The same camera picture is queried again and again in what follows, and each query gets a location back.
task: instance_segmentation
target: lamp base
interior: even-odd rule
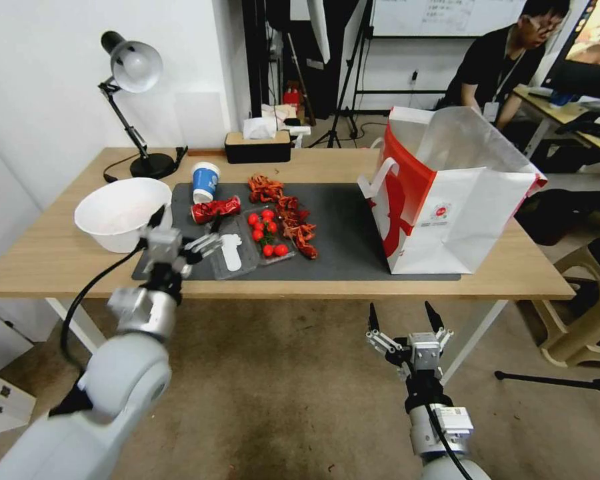
[[[142,158],[134,160],[129,170],[134,177],[161,179],[175,171],[175,163],[164,153],[150,153],[146,160]]]

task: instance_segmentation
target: black t-shirt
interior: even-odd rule
[[[527,50],[516,65],[517,59],[512,60],[508,55],[505,57],[509,28],[489,32],[471,44],[458,72],[449,84],[443,100],[445,105],[461,105],[460,89],[462,84],[466,83],[478,85],[475,99],[480,107],[484,107],[486,102],[493,100],[499,86],[498,80],[504,80],[514,66],[515,69],[500,90],[497,101],[502,102],[518,84],[527,85],[531,81],[545,54],[545,46],[540,45],[538,48]]]

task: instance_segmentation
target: computer monitor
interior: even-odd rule
[[[600,0],[585,7],[543,86],[600,98]]]

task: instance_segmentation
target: desk lamp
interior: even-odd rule
[[[111,74],[98,85],[111,108],[118,116],[133,144],[138,148],[139,158],[131,164],[134,177],[160,179],[172,174],[179,162],[164,153],[147,153],[147,144],[134,126],[129,125],[120,109],[113,101],[113,94],[119,90],[141,93],[152,88],[162,74],[162,58],[155,48],[138,41],[127,41],[118,32],[108,31],[102,35],[103,48],[111,56]]]

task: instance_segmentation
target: lamp shade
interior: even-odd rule
[[[150,45],[125,40],[114,31],[102,35],[103,48],[111,56],[111,73],[122,88],[140,93],[152,88],[162,74],[162,58]]]

